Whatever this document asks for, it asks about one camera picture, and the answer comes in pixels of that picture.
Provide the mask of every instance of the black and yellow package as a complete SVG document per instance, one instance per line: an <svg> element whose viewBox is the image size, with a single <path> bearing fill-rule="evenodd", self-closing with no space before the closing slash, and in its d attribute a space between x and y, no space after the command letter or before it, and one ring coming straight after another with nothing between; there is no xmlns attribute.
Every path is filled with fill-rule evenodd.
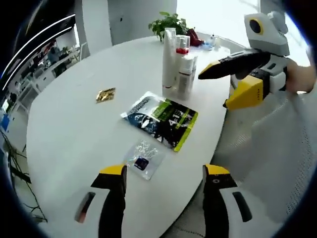
<svg viewBox="0 0 317 238"><path fill-rule="evenodd" d="M179 151L193 128L198 113L147 92L121 116L167 147Z"/></svg>

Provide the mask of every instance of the bottle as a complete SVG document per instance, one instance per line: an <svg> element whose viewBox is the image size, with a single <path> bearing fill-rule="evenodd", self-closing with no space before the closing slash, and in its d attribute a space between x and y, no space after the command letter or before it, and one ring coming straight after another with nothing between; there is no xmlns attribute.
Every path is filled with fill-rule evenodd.
<svg viewBox="0 0 317 238"><path fill-rule="evenodd" d="M194 57L183 56L180 60L180 68L177 75L177 98L187 100L192 90L192 74Z"/></svg>
<svg viewBox="0 0 317 238"><path fill-rule="evenodd" d="M209 40L207 40L207 42L212 46L215 47L215 42L216 42L216 36L214 36L214 34L210 37Z"/></svg>
<svg viewBox="0 0 317 238"><path fill-rule="evenodd" d="M193 55L193 70L192 70L192 74L191 74L190 89L189 89L190 92L192 91L193 84L194 84L194 79L195 79L195 74L196 74L196 67L197 67L197 59L198 59L198 56L197 55Z"/></svg>
<svg viewBox="0 0 317 238"><path fill-rule="evenodd" d="M176 36L176 56L175 56L175 84L174 87L177 90L177 75L180 69L180 62L183 56L189 52L190 36L177 35Z"/></svg>
<svg viewBox="0 0 317 238"><path fill-rule="evenodd" d="M165 28L163 49L162 94L170 96L175 83L176 29Z"/></svg>

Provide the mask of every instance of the white round table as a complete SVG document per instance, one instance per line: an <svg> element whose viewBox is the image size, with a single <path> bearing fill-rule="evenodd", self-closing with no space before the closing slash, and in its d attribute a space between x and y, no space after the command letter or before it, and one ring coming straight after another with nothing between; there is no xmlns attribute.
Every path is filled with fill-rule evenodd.
<svg viewBox="0 0 317 238"><path fill-rule="evenodd" d="M156 37L116 45L68 69L34 100L27 158L48 220L67 198L90 186L100 169L122 163L141 138L156 143L166 156L150 181L128 170L122 237L158 238L182 213L202 180L203 164L212 159L230 87L229 76L205 81L197 76L229 50L200 52L191 98L175 100L199 113L178 153L120 117L146 91L161 95L162 52ZM114 100L96 104L97 93L112 87Z"/></svg>

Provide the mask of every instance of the red item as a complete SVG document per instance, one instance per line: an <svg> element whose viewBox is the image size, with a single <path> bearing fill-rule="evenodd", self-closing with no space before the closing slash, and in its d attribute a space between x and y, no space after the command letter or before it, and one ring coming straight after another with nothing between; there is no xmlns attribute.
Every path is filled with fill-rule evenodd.
<svg viewBox="0 0 317 238"><path fill-rule="evenodd" d="M176 53L182 54L182 55L186 55L188 54L189 49L188 48L177 48L176 49Z"/></svg>
<svg viewBox="0 0 317 238"><path fill-rule="evenodd" d="M200 46L204 41L200 40L194 29L189 29L187 35L190 36L191 46Z"/></svg>

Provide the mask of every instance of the small plastic package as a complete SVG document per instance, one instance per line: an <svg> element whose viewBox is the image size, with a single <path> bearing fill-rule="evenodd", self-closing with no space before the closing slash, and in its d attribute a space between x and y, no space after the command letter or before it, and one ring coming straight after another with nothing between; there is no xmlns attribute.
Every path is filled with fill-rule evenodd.
<svg viewBox="0 0 317 238"><path fill-rule="evenodd" d="M138 175L150 180L165 154L154 144L139 140L126 154L124 163Z"/></svg>

